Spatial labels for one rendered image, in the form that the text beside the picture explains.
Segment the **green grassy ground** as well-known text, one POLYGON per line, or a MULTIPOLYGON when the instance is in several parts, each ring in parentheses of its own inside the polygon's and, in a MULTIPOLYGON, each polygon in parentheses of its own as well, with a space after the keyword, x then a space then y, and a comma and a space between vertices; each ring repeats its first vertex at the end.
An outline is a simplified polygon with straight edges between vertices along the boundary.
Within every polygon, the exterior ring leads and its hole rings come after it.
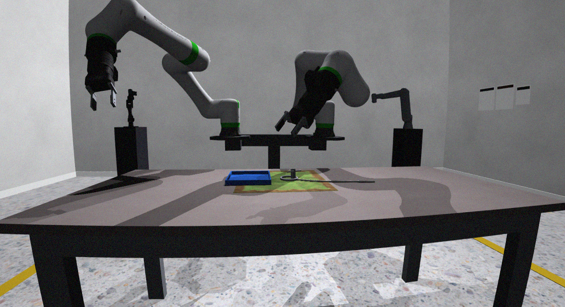
MULTIPOLYGON (((309 182, 304 180, 285 181, 280 177, 291 175, 291 171, 270 171, 270 185, 240 185, 234 193, 271 193, 271 192, 308 192, 308 191, 337 191, 329 182, 309 182)), ((325 180, 314 170, 295 172, 299 179, 325 180)))

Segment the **blue tray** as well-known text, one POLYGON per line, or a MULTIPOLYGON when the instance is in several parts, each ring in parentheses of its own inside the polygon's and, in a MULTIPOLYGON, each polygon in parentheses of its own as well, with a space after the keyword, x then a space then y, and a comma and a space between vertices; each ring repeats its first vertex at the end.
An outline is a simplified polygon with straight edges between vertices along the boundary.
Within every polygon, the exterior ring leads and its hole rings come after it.
POLYGON ((270 171, 237 171, 230 172, 225 180, 225 186, 240 185, 270 185, 270 171), (228 180, 235 179, 235 180, 228 180))

